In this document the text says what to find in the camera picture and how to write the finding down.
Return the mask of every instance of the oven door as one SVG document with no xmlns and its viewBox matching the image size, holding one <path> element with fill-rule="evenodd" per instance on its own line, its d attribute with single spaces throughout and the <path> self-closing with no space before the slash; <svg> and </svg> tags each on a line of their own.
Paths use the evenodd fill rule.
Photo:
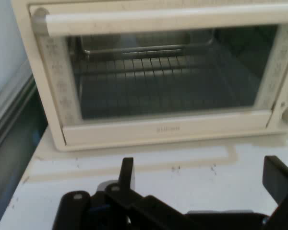
<svg viewBox="0 0 288 230">
<path fill-rule="evenodd" d="M 30 11 L 66 145 L 267 127 L 288 64 L 288 2 L 137 0 Z"/>
</svg>

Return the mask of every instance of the glass window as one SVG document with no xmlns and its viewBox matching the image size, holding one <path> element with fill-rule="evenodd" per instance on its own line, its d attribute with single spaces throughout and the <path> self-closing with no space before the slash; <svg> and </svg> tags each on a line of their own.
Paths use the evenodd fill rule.
<svg viewBox="0 0 288 230">
<path fill-rule="evenodd" d="M 276 25 L 69 37 L 83 119 L 253 106 Z"/>
</svg>

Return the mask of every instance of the black plastic object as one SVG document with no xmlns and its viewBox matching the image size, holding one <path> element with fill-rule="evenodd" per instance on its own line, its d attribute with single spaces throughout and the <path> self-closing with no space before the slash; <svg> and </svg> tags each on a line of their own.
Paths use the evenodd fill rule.
<svg viewBox="0 0 288 230">
<path fill-rule="evenodd" d="M 87 192 L 63 196 L 54 230 L 288 230 L 288 167 L 277 157 L 264 159 L 263 183 L 279 203 L 269 217 L 259 213 L 182 214 L 149 195 L 132 190 L 133 158 L 125 158 L 119 180 L 92 197 Z"/>
<path fill-rule="evenodd" d="M 288 167 L 278 157 L 264 158 L 263 184 L 278 204 L 288 195 Z"/>
</svg>

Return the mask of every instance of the white countertop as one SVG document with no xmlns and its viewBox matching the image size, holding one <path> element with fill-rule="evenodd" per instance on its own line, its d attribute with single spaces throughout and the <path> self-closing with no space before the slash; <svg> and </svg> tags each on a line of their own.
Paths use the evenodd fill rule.
<svg viewBox="0 0 288 230">
<path fill-rule="evenodd" d="M 262 185 L 265 155 L 288 166 L 288 134 L 150 146 L 59 152 L 49 129 L 37 147 L 0 230 L 49 230 L 61 197 L 116 180 L 124 157 L 134 157 L 135 190 L 182 213 L 253 210 L 270 215 L 276 203 Z"/>
</svg>

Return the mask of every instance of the toaster oven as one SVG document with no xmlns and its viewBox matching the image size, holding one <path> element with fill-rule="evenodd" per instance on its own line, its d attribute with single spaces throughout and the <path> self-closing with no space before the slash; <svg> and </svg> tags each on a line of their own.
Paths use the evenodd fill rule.
<svg viewBox="0 0 288 230">
<path fill-rule="evenodd" d="M 288 0 L 13 0 L 55 145 L 288 132 Z"/>
</svg>

